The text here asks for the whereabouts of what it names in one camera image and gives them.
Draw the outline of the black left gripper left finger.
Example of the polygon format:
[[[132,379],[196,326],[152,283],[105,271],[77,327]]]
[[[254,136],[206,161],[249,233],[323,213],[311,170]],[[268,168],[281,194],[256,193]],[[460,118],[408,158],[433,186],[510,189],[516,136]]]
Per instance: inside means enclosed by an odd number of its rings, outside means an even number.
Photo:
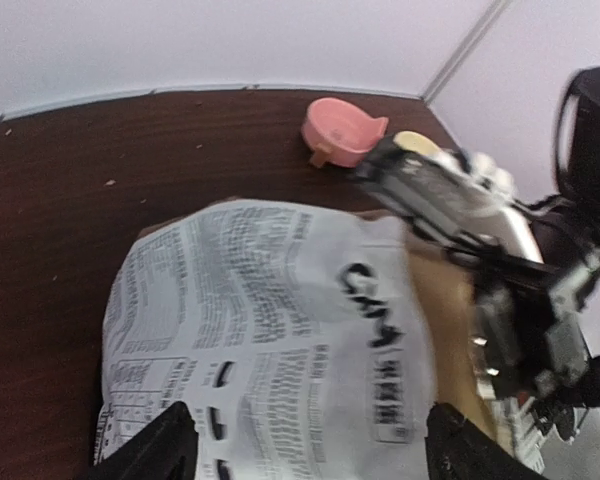
[[[198,434],[184,402],[177,401],[113,455],[82,474],[84,480],[194,480]]]

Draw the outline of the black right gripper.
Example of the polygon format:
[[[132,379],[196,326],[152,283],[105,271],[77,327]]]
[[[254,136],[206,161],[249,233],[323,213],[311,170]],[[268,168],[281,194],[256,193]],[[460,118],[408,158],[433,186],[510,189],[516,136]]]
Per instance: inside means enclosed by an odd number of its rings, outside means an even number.
[[[574,412],[600,407],[600,356],[591,355],[579,314],[600,279],[600,239],[563,266],[514,257],[475,239],[472,361],[478,392],[510,430],[508,442],[557,430],[577,433]]]

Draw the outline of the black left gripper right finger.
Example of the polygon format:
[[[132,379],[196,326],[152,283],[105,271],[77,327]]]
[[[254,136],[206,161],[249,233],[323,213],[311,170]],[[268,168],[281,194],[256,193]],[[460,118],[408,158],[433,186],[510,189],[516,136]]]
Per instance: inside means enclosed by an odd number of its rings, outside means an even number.
[[[545,480],[511,457],[450,404],[427,418],[426,458],[431,480]]]

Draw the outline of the dog food bag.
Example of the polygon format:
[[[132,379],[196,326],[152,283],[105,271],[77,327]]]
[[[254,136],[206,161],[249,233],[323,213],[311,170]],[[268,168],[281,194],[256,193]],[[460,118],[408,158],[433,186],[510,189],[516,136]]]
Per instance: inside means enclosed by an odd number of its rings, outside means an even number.
[[[426,420],[490,439],[471,274],[383,211],[224,201],[139,237],[102,325],[102,462],[172,403],[200,479],[424,479]]]

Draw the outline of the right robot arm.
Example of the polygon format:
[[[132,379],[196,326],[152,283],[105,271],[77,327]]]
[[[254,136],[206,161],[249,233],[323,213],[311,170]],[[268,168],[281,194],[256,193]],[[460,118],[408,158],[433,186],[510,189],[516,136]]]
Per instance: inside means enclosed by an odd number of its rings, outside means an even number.
[[[600,280],[600,67],[576,73],[563,100],[576,110],[569,153],[554,159],[558,191],[516,206],[541,257],[490,246],[476,275],[476,371],[507,448],[600,407],[600,355],[578,323]]]

